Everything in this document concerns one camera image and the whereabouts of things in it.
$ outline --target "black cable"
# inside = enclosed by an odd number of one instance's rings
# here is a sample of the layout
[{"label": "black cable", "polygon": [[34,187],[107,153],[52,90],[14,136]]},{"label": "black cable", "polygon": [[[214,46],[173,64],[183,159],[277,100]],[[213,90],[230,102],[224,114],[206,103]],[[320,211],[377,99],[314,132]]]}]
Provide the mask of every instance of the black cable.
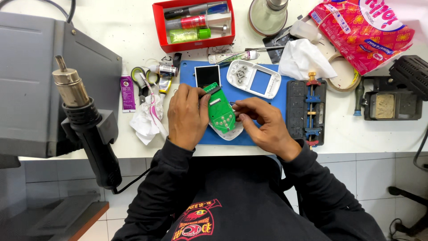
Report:
[{"label": "black cable", "polygon": [[76,10],[76,0],[71,0],[70,12],[68,13],[67,23],[70,23],[74,16],[74,11]]},{"label": "black cable", "polygon": [[[0,9],[3,7],[3,6],[5,6],[7,3],[10,3],[10,2],[12,2],[13,0],[2,0],[2,1],[0,1]],[[60,5],[58,5],[56,2],[53,2],[53,1],[51,1],[51,0],[38,0],[38,1],[41,1],[41,2],[45,2],[45,3],[50,3],[50,4],[52,4],[52,5],[54,5],[57,9],[59,9],[61,12],[62,12],[62,14],[68,19],[68,17],[69,17],[69,14],[67,14],[67,12],[60,6]],[[71,19],[70,19],[70,22],[68,22],[71,26],[73,26],[74,27],[74,25],[73,25],[73,22],[71,21]]]},{"label": "black cable", "polygon": [[428,127],[427,127],[427,130],[426,130],[426,132],[425,132],[425,136],[424,136],[424,138],[422,139],[421,145],[419,146],[419,149],[418,149],[418,151],[416,152],[415,157],[413,158],[413,164],[414,164],[417,168],[419,168],[419,169],[421,169],[421,170],[424,170],[424,171],[426,171],[426,172],[428,172],[428,169],[427,169],[427,168],[425,168],[425,167],[418,166],[417,160],[418,160],[419,155],[421,154],[421,151],[422,151],[422,148],[423,148],[423,147],[424,147],[424,145],[425,145],[425,142],[427,141],[427,138],[428,138]]},{"label": "black cable", "polygon": [[403,221],[399,218],[394,219],[391,224],[389,225],[389,238],[391,239],[391,241],[400,241],[400,240],[406,240],[406,241],[410,241],[406,238],[394,238],[394,234],[397,232],[397,230],[395,230],[394,232],[392,232],[391,227],[392,225],[395,223],[395,221],[399,220],[400,224],[403,224]]},{"label": "black cable", "polygon": [[130,185],[134,184],[134,182],[138,181],[140,178],[142,178],[145,174],[147,174],[150,171],[150,168],[147,169],[147,171],[143,172],[143,174],[141,174],[139,177],[135,178],[132,182],[130,182],[128,185],[126,185],[124,188],[122,188],[121,190],[117,190],[116,188],[114,188],[113,190],[111,190],[113,192],[113,194],[119,194],[123,191],[125,191],[125,189],[127,189]]}]

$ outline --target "phone screen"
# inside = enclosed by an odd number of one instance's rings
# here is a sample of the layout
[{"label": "phone screen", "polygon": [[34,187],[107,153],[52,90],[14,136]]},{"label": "phone screen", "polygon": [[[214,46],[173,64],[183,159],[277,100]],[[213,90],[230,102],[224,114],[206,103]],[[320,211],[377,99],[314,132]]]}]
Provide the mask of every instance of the phone screen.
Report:
[{"label": "phone screen", "polygon": [[210,84],[216,82],[220,84],[220,66],[202,66],[195,67],[196,86],[205,88]]}]

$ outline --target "green bottle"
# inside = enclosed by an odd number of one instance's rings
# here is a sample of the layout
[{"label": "green bottle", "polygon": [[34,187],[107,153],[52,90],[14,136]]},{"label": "green bottle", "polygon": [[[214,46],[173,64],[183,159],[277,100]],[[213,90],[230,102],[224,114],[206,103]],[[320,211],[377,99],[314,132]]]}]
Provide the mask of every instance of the green bottle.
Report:
[{"label": "green bottle", "polygon": [[189,29],[170,30],[169,37],[171,38],[172,44],[197,41],[200,39],[210,38],[211,30],[209,28],[206,28],[206,29],[189,28]]}]

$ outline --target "red box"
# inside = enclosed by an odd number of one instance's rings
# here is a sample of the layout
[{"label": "red box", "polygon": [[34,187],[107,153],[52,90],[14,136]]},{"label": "red box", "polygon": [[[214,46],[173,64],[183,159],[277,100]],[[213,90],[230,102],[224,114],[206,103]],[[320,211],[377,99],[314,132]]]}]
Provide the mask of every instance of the red box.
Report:
[{"label": "red box", "polygon": [[230,22],[230,33],[231,35],[218,37],[218,38],[210,38],[210,39],[202,39],[198,41],[184,42],[184,43],[175,43],[169,44],[166,37],[166,28],[165,28],[165,18],[163,16],[163,9],[188,6],[188,5],[197,5],[202,3],[210,3],[216,0],[172,0],[167,2],[154,3],[153,6],[153,14],[155,16],[155,24],[156,30],[158,32],[159,44],[160,47],[166,53],[185,51],[197,48],[209,48],[220,45],[232,44],[233,39],[235,39],[235,17],[233,15],[233,7],[232,0],[227,0],[227,5],[229,7],[229,11],[232,16],[232,20]]}]

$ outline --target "green circuit board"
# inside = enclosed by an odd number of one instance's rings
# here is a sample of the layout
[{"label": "green circuit board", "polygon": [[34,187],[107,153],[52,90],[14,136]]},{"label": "green circuit board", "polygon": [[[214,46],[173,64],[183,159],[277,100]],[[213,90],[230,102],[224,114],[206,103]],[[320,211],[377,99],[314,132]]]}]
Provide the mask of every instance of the green circuit board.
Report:
[{"label": "green circuit board", "polygon": [[214,91],[210,93],[211,98],[208,101],[208,114],[214,128],[222,133],[235,129],[235,114],[221,87],[217,83],[212,83],[204,90],[207,93]]}]

